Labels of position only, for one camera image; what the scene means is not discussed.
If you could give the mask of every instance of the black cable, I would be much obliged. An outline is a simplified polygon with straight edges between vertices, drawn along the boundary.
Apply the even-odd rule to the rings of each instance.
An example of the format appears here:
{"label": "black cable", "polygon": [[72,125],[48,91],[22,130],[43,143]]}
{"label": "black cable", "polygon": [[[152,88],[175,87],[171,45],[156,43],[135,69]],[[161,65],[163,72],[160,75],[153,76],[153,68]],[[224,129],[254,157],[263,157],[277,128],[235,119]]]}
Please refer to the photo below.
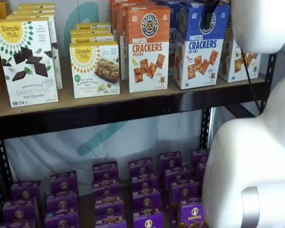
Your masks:
{"label": "black cable", "polygon": [[244,55],[244,52],[243,52],[242,49],[241,49],[241,54],[242,54],[242,58],[243,58],[243,62],[244,62],[244,66],[245,66],[245,70],[246,70],[246,74],[247,74],[247,77],[248,77],[248,82],[249,82],[249,86],[250,86],[250,89],[251,89],[251,92],[252,92],[253,99],[254,99],[254,101],[255,101],[255,103],[257,105],[256,107],[257,107],[259,113],[261,113],[261,107],[260,107],[259,103],[257,102],[257,99],[256,99],[257,95],[256,95],[255,91],[253,90],[253,87],[252,87],[252,84],[251,84],[251,79],[250,79],[250,76],[249,76],[245,55]]}

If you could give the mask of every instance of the black metal shelf frame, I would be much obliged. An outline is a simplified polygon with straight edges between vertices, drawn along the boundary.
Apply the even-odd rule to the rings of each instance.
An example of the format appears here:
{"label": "black metal shelf frame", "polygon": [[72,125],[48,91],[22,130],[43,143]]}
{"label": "black metal shelf frame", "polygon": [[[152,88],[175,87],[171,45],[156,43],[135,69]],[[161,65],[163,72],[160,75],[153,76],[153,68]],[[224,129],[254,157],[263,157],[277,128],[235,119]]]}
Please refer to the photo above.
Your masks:
{"label": "black metal shelf frame", "polygon": [[[262,110],[270,93],[276,58],[276,54],[269,56],[265,81],[252,85],[257,99],[261,100]],[[249,91],[249,85],[230,86],[189,93],[184,91],[176,95],[0,117],[0,205],[2,207],[5,199],[10,197],[10,187],[13,183],[4,139],[203,110],[200,148],[207,148],[211,107],[228,105],[227,108],[236,117],[252,117],[249,111],[240,105],[240,103],[253,101],[252,93]]]}

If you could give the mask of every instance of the chocolate piece image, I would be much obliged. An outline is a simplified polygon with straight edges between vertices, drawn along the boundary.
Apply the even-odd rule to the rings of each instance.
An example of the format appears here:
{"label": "chocolate piece image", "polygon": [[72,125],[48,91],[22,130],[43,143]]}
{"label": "chocolate piece image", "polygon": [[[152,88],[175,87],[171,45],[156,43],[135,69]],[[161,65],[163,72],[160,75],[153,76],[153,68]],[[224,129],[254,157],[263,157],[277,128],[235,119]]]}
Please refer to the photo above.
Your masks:
{"label": "chocolate piece image", "polygon": [[157,56],[157,61],[156,61],[156,66],[160,69],[162,69],[162,65],[165,61],[165,56],[162,54],[158,54]]}
{"label": "chocolate piece image", "polygon": [[96,63],[95,74],[111,83],[119,81],[119,66],[113,61],[100,58]]}
{"label": "chocolate piece image", "polygon": [[35,72],[37,75],[48,77],[46,65],[43,63],[34,63]]}
{"label": "chocolate piece image", "polygon": [[14,57],[14,60],[15,60],[16,64],[19,64],[19,63],[22,63],[23,61],[25,61],[25,58],[24,58],[24,56],[22,55],[21,52],[18,52],[17,54],[14,54],[13,57]]}
{"label": "chocolate piece image", "polygon": [[30,58],[28,58],[28,60],[25,63],[34,64],[34,63],[40,62],[41,60],[42,60],[42,57],[31,56]]}
{"label": "chocolate piece image", "polygon": [[11,66],[11,64],[10,63],[6,63],[7,62],[7,60],[6,59],[2,59],[1,60],[1,62],[2,62],[2,66],[4,66],[4,67],[10,67]]}
{"label": "chocolate piece image", "polygon": [[21,47],[21,52],[24,58],[29,59],[31,56],[33,56],[33,51],[26,47]]}
{"label": "chocolate piece image", "polygon": [[135,83],[143,81],[143,71],[141,68],[134,69],[134,78],[135,78]]}
{"label": "chocolate piece image", "polygon": [[52,51],[45,51],[44,54],[46,54],[49,58],[53,57]]}
{"label": "chocolate piece image", "polygon": [[20,71],[20,72],[17,72],[13,78],[13,82],[14,81],[17,81],[17,80],[20,80],[20,79],[23,79],[25,77],[27,73],[25,71]]}

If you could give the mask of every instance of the shelf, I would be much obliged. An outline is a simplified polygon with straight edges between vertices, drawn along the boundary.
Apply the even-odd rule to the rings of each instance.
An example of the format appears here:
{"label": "shelf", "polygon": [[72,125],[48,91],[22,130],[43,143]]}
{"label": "shelf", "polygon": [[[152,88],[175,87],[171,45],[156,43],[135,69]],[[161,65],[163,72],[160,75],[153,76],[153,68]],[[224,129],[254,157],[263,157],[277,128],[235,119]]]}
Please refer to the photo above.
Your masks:
{"label": "shelf", "polygon": [[[258,100],[269,94],[264,76],[252,80]],[[226,83],[218,78],[215,86],[180,90],[169,78],[168,89],[143,93],[128,92],[121,82],[121,94],[74,99],[70,77],[63,78],[59,102],[11,108],[7,90],[0,95],[0,139],[63,131],[210,108],[253,100],[248,81]]]}

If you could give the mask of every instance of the metal shelving unit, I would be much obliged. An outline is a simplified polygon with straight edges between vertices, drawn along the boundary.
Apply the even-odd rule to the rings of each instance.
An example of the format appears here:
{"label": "metal shelving unit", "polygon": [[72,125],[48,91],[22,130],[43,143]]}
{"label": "metal shelving unit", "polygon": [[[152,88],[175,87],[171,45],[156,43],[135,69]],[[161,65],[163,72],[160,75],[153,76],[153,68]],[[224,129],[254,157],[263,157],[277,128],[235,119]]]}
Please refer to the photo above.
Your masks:
{"label": "metal shelving unit", "polygon": [[[265,107],[270,93],[276,55],[270,55],[266,75],[252,80],[251,87]],[[65,74],[64,88],[58,91],[59,102],[11,108],[6,93],[0,95],[0,204],[10,197],[13,183],[4,139],[76,129],[159,115],[203,110],[200,147],[208,146],[211,108],[226,106],[235,116],[249,116],[240,103],[253,101],[248,81],[226,83],[218,78],[215,86],[181,91],[169,80],[168,89],[130,94],[121,82],[121,94],[74,99],[72,83]]]}

